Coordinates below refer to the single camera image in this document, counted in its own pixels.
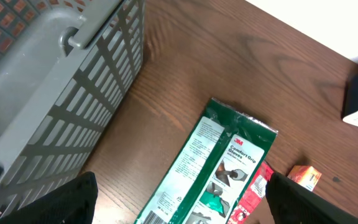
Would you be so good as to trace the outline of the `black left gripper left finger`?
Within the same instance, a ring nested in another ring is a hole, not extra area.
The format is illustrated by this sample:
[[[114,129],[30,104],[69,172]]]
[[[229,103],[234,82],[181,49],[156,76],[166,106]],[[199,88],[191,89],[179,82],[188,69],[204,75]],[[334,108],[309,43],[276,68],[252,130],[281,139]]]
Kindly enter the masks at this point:
[[[85,172],[31,204],[0,218],[0,224],[92,224],[98,186]]]

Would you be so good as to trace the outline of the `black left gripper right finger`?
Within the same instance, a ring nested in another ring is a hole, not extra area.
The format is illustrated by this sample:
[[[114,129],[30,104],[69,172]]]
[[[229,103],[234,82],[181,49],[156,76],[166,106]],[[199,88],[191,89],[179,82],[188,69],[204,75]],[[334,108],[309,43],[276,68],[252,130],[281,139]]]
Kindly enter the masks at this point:
[[[358,224],[357,217],[277,172],[265,196],[275,224]]]

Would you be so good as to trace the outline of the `small orange white box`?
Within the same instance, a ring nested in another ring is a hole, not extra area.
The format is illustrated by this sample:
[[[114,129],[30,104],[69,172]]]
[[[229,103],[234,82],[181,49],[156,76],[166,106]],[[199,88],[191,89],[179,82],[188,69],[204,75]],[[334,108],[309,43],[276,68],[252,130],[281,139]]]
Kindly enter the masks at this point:
[[[321,173],[313,166],[294,166],[287,177],[312,192],[321,177]]]

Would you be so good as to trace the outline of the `red snack bag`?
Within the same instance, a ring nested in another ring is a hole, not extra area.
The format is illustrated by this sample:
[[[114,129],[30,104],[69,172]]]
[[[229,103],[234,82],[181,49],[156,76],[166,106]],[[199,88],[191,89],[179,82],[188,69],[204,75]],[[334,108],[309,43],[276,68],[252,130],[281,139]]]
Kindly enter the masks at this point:
[[[272,174],[273,169],[263,161],[242,198],[232,211],[227,224],[244,224],[248,216],[265,197],[265,188]]]

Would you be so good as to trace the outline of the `green 3M wipes pack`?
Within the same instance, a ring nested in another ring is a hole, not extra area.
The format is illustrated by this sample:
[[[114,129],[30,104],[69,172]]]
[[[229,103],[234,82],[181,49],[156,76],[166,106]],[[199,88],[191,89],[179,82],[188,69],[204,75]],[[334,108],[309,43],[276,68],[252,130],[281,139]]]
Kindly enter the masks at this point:
[[[227,223],[277,134],[210,99],[136,223]]]

